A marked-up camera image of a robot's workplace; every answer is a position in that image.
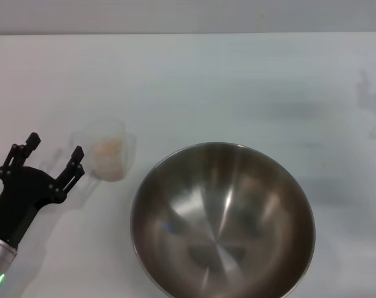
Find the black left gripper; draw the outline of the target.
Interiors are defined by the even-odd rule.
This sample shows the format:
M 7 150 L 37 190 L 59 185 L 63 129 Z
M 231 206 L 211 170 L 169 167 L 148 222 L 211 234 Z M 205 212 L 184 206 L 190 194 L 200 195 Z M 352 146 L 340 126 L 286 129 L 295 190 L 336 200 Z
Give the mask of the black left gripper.
M 81 161 L 85 154 L 76 146 L 65 169 L 56 179 L 35 168 L 24 166 L 26 159 L 40 144 L 32 132 L 25 144 L 12 144 L 0 166 L 3 190 L 0 194 L 0 240 L 17 248 L 38 211 L 49 204 L 61 204 L 85 174 Z

